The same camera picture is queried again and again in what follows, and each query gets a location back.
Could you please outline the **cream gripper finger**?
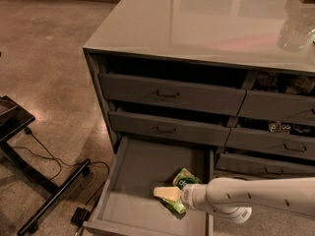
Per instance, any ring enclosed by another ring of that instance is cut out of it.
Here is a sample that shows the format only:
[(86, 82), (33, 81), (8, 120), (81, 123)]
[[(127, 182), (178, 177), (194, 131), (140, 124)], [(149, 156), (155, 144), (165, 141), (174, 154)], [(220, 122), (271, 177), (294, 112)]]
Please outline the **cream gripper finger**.
[(177, 202), (180, 200), (182, 191), (178, 187), (155, 187), (154, 196)]

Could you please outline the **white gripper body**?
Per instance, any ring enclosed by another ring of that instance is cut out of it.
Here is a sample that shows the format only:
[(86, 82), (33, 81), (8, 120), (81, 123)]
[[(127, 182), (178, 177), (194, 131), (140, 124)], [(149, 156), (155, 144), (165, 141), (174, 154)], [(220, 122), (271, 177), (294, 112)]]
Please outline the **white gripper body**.
[(188, 209), (197, 211), (206, 210), (206, 185), (187, 184), (181, 193), (181, 202)]

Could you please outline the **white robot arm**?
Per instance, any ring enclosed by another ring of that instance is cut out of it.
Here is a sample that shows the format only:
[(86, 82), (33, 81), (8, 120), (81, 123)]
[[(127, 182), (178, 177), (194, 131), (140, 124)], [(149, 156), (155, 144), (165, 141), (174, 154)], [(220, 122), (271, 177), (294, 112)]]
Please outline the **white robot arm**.
[(187, 209), (202, 211), (233, 223), (244, 223), (253, 207), (288, 212), (315, 219), (315, 178), (240, 180), (216, 178), (208, 184), (155, 187), (154, 196), (181, 201)]

